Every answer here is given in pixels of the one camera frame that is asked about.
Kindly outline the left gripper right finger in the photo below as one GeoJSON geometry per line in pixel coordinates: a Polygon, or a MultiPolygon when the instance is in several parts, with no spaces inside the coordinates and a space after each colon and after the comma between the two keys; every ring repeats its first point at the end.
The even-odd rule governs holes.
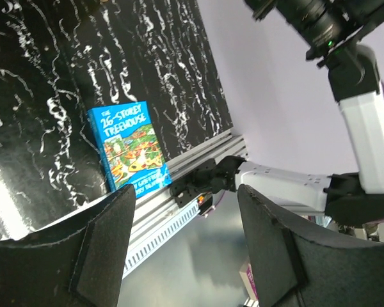
{"type": "Polygon", "coordinates": [[[260,306],[384,306],[384,243],[323,228],[249,185],[237,199],[260,306]]]}

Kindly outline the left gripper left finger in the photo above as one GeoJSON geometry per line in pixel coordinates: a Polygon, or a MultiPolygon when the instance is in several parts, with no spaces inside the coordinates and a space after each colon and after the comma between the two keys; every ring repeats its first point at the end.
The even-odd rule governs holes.
{"type": "Polygon", "coordinates": [[[135,204],[126,185],[59,223],[0,241],[0,306],[116,306],[135,204]]]}

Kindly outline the blue Storey Treehouse book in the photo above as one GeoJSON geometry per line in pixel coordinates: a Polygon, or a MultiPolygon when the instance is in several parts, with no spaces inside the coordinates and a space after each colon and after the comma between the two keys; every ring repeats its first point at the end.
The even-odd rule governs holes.
{"type": "Polygon", "coordinates": [[[137,198],[172,183],[145,101],[88,110],[110,191],[132,185],[137,198]]]}

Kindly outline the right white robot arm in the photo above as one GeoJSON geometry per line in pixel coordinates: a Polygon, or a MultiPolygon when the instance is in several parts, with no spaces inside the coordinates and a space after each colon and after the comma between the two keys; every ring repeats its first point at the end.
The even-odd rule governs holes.
{"type": "Polygon", "coordinates": [[[198,7],[232,124],[249,157],[227,157],[232,182],[298,214],[360,226],[384,220],[384,65],[360,46],[374,86],[336,102],[328,72],[307,61],[309,44],[277,11],[262,21],[244,1],[198,7]]]}

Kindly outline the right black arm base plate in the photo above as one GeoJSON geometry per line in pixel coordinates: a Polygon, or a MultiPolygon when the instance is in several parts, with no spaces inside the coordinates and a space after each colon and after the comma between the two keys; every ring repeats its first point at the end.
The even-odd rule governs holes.
{"type": "Polygon", "coordinates": [[[170,184],[171,197],[180,209],[199,195],[214,191],[210,177],[215,167],[215,159],[208,159],[170,184]]]}

